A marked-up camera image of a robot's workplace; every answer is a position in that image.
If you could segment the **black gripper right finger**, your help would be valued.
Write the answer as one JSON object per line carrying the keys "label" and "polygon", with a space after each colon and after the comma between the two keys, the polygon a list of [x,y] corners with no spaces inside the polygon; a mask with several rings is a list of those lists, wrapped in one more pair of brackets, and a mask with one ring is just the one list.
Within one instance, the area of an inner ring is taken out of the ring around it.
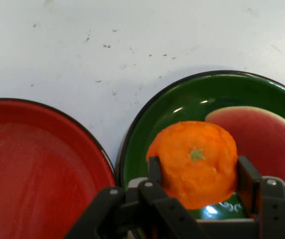
{"label": "black gripper right finger", "polygon": [[285,239],[285,182],[261,176],[251,161],[239,156],[237,194],[247,215],[255,216],[259,239]]}

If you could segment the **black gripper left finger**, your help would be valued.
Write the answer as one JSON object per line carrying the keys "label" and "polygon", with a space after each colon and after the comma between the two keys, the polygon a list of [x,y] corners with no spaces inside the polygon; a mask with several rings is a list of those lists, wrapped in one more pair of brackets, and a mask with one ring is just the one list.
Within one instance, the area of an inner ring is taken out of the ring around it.
{"label": "black gripper left finger", "polygon": [[161,183],[160,159],[148,159],[148,178],[137,187],[101,190],[65,235],[67,239],[121,239],[141,228],[152,239],[205,239],[206,232]]}

